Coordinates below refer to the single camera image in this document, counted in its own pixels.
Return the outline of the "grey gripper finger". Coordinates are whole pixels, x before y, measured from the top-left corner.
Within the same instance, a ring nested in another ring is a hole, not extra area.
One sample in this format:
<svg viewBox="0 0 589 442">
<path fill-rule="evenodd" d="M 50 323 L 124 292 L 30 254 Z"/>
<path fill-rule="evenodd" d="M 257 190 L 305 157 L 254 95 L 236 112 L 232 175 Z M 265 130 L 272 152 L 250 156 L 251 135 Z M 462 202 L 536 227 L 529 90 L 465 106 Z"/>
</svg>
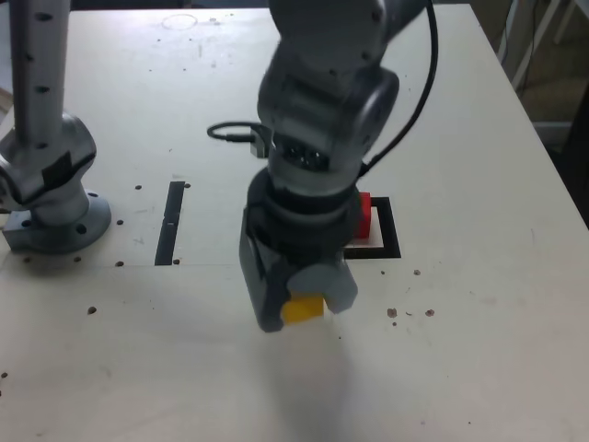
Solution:
<svg viewBox="0 0 589 442">
<path fill-rule="evenodd" d="M 299 295 L 322 295 L 333 314 L 351 308 L 358 294 L 357 284 L 343 258 L 318 262 L 299 270 L 290 277 L 287 288 Z"/>
<path fill-rule="evenodd" d="M 283 254 L 267 247 L 254 234 L 251 218 L 255 209 L 256 206 L 246 206 L 243 211 L 239 262 L 260 329 L 279 332 L 284 327 L 282 308 L 291 299 L 287 282 L 295 268 Z"/>
</svg>

